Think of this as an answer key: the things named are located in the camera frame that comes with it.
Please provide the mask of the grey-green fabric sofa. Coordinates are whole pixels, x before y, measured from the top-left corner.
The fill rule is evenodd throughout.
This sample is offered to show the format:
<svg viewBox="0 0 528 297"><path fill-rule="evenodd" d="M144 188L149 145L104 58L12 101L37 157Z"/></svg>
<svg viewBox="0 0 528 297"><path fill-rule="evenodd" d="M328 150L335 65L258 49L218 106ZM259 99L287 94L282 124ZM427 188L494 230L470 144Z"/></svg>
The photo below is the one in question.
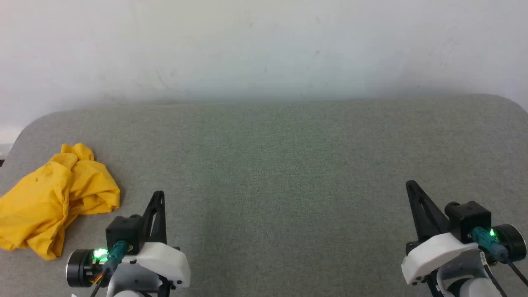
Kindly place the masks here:
<svg viewBox="0 0 528 297"><path fill-rule="evenodd" d="M165 193L167 241L191 268L180 297L429 296L401 273L416 239L405 182L440 209L477 201L528 241L528 113L493 95L293 104L120 106L29 124L0 168L0 196L62 144L83 143L121 190L79 217L64 255L0 250L0 297L89 297L68 287L78 248Z"/></svg>

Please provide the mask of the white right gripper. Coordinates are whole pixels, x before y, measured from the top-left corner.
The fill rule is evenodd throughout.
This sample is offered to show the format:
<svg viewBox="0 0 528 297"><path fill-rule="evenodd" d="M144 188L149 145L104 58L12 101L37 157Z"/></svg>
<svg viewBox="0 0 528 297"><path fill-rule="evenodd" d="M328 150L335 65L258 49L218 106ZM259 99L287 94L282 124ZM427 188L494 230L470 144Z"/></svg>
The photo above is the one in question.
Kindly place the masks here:
<svg viewBox="0 0 528 297"><path fill-rule="evenodd" d="M417 241L401 263L407 285L431 278L435 286L449 286L463 278L480 277L476 243L463 244L449 231L449 220L414 180L405 183Z"/></svg>

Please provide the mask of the yellow shirt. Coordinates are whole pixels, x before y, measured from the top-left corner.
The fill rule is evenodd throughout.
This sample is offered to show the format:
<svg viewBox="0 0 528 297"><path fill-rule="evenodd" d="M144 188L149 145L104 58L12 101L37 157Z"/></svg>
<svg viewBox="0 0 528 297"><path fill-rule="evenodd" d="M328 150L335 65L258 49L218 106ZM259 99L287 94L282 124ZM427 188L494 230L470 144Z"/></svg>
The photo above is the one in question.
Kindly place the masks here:
<svg viewBox="0 0 528 297"><path fill-rule="evenodd" d="M66 228L82 215L120 207L120 188L82 143L23 177L0 197L0 248L31 249L46 261L62 256Z"/></svg>

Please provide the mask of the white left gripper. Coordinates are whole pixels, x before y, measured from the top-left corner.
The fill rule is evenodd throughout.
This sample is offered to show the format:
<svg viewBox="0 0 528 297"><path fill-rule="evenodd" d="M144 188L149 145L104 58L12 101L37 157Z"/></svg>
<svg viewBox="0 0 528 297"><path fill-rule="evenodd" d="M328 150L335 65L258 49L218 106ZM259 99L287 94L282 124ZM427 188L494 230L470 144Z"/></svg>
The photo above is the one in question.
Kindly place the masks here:
<svg viewBox="0 0 528 297"><path fill-rule="evenodd" d="M145 244L137 255L127 255L125 262L135 262L154 272L178 288L188 288L191 284L191 270L186 255L167 245L165 195L155 191L144 211Z"/></svg>

